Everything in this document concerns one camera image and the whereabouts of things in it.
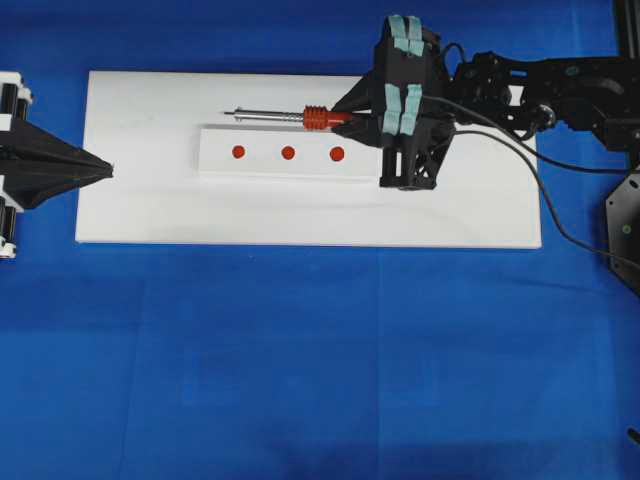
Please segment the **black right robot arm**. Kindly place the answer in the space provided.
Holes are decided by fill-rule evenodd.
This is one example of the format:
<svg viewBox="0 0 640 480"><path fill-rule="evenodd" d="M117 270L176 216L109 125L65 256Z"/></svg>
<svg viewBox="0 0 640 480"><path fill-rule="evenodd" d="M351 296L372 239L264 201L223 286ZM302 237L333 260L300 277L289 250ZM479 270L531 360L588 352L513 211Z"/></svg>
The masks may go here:
<svg viewBox="0 0 640 480"><path fill-rule="evenodd" d="M449 49L415 16L384 20L371 70L332 110L332 132L383 151L386 186L435 179L459 125L520 141L565 123L609 151L639 148L639 62L621 57L516 61L493 52L447 69Z"/></svg>

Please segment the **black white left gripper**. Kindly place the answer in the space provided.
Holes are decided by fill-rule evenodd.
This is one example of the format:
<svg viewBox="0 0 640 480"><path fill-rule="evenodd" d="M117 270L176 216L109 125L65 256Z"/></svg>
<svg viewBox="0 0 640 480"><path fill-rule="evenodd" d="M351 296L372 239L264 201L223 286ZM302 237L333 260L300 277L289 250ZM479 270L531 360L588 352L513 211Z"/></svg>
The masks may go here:
<svg viewBox="0 0 640 480"><path fill-rule="evenodd" d="M113 166L25 121L33 103L22 75L1 72L1 259L17 253L17 215L113 176ZM50 162L13 162L21 159Z"/></svg>

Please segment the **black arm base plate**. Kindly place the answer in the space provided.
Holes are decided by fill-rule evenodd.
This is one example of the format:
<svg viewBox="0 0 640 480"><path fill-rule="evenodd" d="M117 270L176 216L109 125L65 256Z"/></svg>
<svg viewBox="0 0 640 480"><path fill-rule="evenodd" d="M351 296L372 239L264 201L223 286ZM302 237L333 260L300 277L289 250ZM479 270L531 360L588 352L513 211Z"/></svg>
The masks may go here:
<svg viewBox="0 0 640 480"><path fill-rule="evenodd" d="M609 252L639 264L639 172L624 178L605 200ZM609 268L639 295L639 269L610 258Z"/></svg>

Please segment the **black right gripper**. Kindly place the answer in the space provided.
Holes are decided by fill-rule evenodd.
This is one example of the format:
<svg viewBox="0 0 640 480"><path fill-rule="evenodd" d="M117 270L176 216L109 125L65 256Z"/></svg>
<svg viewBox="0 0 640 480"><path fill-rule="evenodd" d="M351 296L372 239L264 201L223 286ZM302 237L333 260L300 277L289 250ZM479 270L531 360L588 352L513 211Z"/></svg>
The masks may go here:
<svg viewBox="0 0 640 480"><path fill-rule="evenodd" d="M417 16L390 15L374 49L374 69L332 107L345 113L373 108L374 117L352 117L332 132L374 148L443 148L452 140L453 121L437 100L448 82L440 37Z"/></svg>

